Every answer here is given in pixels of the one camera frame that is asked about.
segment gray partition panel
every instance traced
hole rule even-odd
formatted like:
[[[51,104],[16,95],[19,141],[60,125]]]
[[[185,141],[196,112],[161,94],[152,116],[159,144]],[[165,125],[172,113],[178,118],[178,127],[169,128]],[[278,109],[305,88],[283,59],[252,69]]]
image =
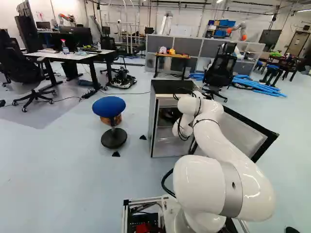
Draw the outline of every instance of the gray partition panel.
[[[186,67],[190,67],[191,68],[190,72],[194,72],[195,71],[196,62],[197,62],[197,58],[195,58],[195,57],[187,59]],[[181,71],[182,72],[183,68],[184,68],[184,62],[183,62],[182,59],[180,59],[180,58],[172,58],[171,70]]]
[[[148,35],[147,51],[158,52],[160,47],[171,48],[173,46],[173,37]]]
[[[218,46],[222,45],[226,41],[222,40],[204,40],[202,50],[201,50],[201,57],[215,57]]]
[[[238,74],[249,75],[252,72],[254,63],[242,63],[237,62],[233,68],[233,72],[237,72]]]
[[[199,56],[202,39],[178,38],[175,37],[174,49],[176,53],[188,54],[190,56]]]

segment black stool base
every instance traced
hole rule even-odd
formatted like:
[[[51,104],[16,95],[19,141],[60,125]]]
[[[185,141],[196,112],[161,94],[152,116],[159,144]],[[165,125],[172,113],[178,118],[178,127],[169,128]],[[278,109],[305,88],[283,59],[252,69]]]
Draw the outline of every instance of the black stool base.
[[[106,131],[101,138],[102,145],[109,149],[119,148],[127,139],[127,133],[120,128],[110,129]]]

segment spray bottle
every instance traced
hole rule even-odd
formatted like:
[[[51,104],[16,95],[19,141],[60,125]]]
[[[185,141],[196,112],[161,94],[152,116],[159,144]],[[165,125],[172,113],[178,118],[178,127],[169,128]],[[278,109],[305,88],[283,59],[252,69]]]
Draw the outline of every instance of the spray bottle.
[[[68,47],[66,47],[66,44],[65,44],[65,39],[60,39],[62,41],[62,50],[63,50],[63,53],[64,54],[69,54],[69,49]]]

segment metal rack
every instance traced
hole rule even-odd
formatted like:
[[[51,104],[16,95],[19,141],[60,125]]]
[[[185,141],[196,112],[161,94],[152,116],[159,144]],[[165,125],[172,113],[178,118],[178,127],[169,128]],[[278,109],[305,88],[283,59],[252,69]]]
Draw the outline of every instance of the metal rack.
[[[134,215],[135,209],[146,213]],[[149,224],[151,227],[165,229],[165,233],[174,233],[174,220],[179,212],[180,205],[170,195],[126,199],[123,201],[121,233],[134,233],[136,226],[140,224]],[[244,233],[250,233],[245,221],[239,220],[239,224]],[[238,231],[232,219],[227,218],[224,227],[218,233],[238,233]]]

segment power strip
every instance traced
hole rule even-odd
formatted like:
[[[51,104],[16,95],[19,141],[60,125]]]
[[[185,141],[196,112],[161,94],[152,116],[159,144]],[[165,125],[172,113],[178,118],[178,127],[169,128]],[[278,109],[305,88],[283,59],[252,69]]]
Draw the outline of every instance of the power strip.
[[[95,89],[91,89],[88,93],[85,93],[84,95],[81,96],[81,98],[83,99],[88,99],[90,98],[92,95],[96,94],[96,90]]]

